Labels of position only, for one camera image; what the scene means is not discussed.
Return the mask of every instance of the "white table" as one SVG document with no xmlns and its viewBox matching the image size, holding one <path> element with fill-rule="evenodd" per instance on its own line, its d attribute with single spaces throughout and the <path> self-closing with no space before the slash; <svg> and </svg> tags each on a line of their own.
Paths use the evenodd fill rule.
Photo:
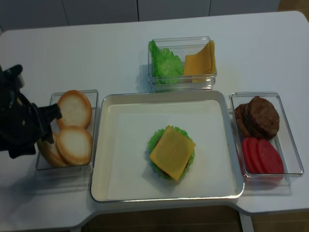
<svg viewBox="0 0 309 232">
<path fill-rule="evenodd" d="M 309 24 L 299 12 L 243 14 L 155 22 L 30 29 L 0 36 L 3 69 L 22 64 L 22 92 L 39 106 L 54 92 L 97 89 L 144 92 L 147 43 L 154 38 L 208 35 L 216 43 L 217 83 L 236 91 L 280 94 L 305 173 L 291 188 L 249 191 L 235 201 L 97 203 L 88 181 L 44 184 L 35 179 L 36 156 L 0 154 L 0 231 L 74 228 L 101 213 L 228 204 L 253 215 L 309 208 Z"/>
</svg>

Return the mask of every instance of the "bread bun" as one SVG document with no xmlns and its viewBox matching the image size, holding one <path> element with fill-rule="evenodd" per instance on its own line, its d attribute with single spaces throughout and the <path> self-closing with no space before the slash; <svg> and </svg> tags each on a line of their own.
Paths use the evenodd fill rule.
<svg viewBox="0 0 309 232">
<path fill-rule="evenodd" d="M 37 141 L 38 149 L 41 152 L 44 159 L 54 167 L 65 167 L 67 163 L 63 160 L 63 158 L 59 155 L 56 149 L 56 142 L 58 136 L 53 133 L 54 143 L 50 144 L 47 141 L 42 141 L 39 139 Z"/>
<path fill-rule="evenodd" d="M 57 120 L 60 129 L 68 126 L 86 128 L 92 115 L 92 108 L 88 98 L 77 90 L 70 90 L 63 94 L 58 101 L 62 118 Z"/>
<path fill-rule="evenodd" d="M 57 150 L 71 165 L 84 165 L 90 162 L 92 137 L 84 128 L 69 126 L 63 128 L 58 136 Z"/>
</svg>

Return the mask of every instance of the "yellow cheese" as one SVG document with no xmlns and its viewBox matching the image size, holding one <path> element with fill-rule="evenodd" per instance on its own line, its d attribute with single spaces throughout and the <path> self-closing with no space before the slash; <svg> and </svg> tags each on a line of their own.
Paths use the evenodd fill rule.
<svg viewBox="0 0 309 232">
<path fill-rule="evenodd" d="M 195 55 L 185 56 L 184 75 L 199 75 L 211 72 L 210 43 Z"/>
<path fill-rule="evenodd" d="M 168 126 L 158 144 L 150 154 L 150 160 L 174 180 L 179 180 L 195 143 Z"/>
<path fill-rule="evenodd" d="M 203 75 L 216 72 L 214 42 L 211 40 L 195 55 L 185 56 L 183 75 Z M 193 79 L 193 83 L 205 81 L 204 77 Z"/>
<path fill-rule="evenodd" d="M 210 41 L 210 51 L 211 51 L 211 73 L 216 72 L 216 57 L 214 55 L 214 41 Z"/>
</svg>

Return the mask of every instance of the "lettuce leaf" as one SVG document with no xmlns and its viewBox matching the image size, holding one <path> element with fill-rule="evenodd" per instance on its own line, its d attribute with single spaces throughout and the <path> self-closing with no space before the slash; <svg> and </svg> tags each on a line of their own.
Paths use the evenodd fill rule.
<svg viewBox="0 0 309 232">
<path fill-rule="evenodd" d="M 153 64 L 154 77 L 181 76 L 183 74 L 183 64 L 179 56 L 174 55 L 167 48 L 160 50 L 155 42 L 149 42 L 149 51 Z M 177 83 L 177 79 L 156 78 L 156 84 Z"/>
</svg>

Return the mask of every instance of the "robotic arm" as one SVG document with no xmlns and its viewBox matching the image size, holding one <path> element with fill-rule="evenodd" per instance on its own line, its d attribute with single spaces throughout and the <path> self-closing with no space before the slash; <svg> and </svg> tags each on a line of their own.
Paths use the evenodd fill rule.
<svg viewBox="0 0 309 232">
<path fill-rule="evenodd" d="M 2 71 L 0 66 L 0 151 L 11 158 L 34 155 L 40 138 L 54 143 L 50 123 L 62 117 L 57 104 L 37 107 L 20 93 L 23 67 L 16 65 Z"/>
</svg>

